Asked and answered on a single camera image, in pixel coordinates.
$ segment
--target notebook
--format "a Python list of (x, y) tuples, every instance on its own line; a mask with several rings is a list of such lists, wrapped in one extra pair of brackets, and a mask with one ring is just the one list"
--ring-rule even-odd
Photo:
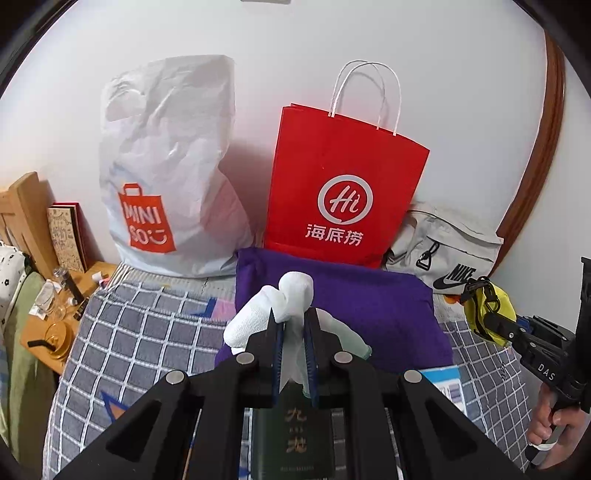
[(47, 221), (57, 260), (68, 270), (85, 272), (88, 268), (78, 203), (54, 203), (47, 209)]

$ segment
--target haidilao logo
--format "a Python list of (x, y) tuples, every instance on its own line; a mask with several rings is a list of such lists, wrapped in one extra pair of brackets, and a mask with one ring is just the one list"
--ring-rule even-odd
[(329, 222), (351, 225), (371, 210), (374, 194), (369, 184), (356, 175), (339, 175), (327, 181), (318, 194), (318, 210)]

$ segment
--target metal screw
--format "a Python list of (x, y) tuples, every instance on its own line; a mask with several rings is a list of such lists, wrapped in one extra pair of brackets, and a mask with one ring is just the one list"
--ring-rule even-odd
[(408, 383), (419, 383), (423, 379), (423, 376), (421, 372), (417, 372), (416, 370), (406, 370), (404, 372), (404, 379)]
[(353, 355), (349, 352), (336, 352), (335, 362), (338, 364), (349, 364), (353, 361)]
[(166, 374), (166, 381), (171, 385), (176, 385), (184, 380), (184, 373), (180, 370), (173, 370)]
[(253, 363), (255, 360), (255, 356), (250, 352), (242, 352), (236, 356), (236, 362), (241, 365), (248, 365)]

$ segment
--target purple cloth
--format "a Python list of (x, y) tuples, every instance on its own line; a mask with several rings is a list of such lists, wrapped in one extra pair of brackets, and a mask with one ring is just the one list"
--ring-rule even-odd
[[(453, 363), (452, 348), (433, 314), (433, 292), (413, 275), (243, 248), (236, 268), (236, 311), (264, 285), (277, 288), (289, 271), (312, 277), (312, 306), (357, 332), (372, 348), (369, 362), (376, 368), (400, 373)], [(216, 364), (231, 354), (224, 345)]]

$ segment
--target nike swoosh logo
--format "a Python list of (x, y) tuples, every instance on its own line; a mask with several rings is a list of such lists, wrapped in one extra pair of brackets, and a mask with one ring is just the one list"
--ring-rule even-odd
[(445, 277), (441, 277), (441, 278), (438, 278), (437, 280), (433, 281), (433, 288), (435, 288), (436, 290), (445, 290), (447, 288), (453, 288), (453, 287), (458, 287), (460, 285), (465, 285), (466, 283), (467, 283), (467, 280), (461, 281), (458, 283), (445, 283)]

